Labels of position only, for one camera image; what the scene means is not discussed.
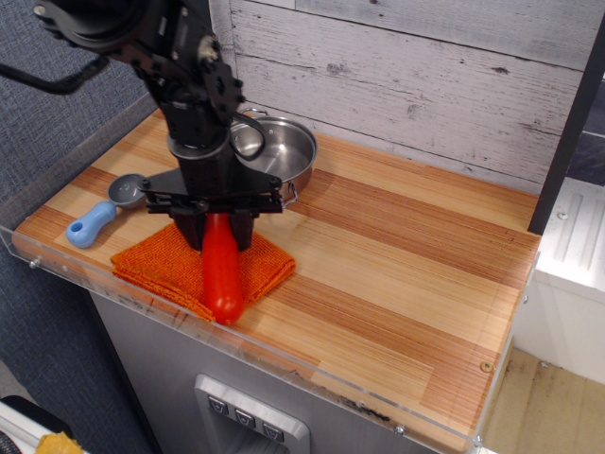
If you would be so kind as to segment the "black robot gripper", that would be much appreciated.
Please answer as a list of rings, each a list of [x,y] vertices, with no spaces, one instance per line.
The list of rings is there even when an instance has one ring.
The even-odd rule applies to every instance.
[[[244,252],[252,244],[259,214],[283,211],[282,180],[242,164],[228,141],[214,148],[192,148],[170,141],[168,147],[179,167],[145,177],[139,188],[147,196],[151,213],[169,213],[176,208],[195,212],[170,214],[192,249],[202,249],[205,232],[206,215],[197,212],[231,213],[233,238],[238,251]]]

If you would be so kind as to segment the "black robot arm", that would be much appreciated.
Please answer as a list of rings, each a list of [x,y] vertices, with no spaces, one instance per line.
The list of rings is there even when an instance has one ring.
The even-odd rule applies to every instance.
[[[56,38],[133,68],[168,128],[178,169],[140,184],[151,214],[167,214],[201,250],[212,214],[225,214],[239,250],[254,220],[279,213],[281,180],[237,158],[231,125],[243,83],[222,59],[206,1],[39,1],[35,13]]]

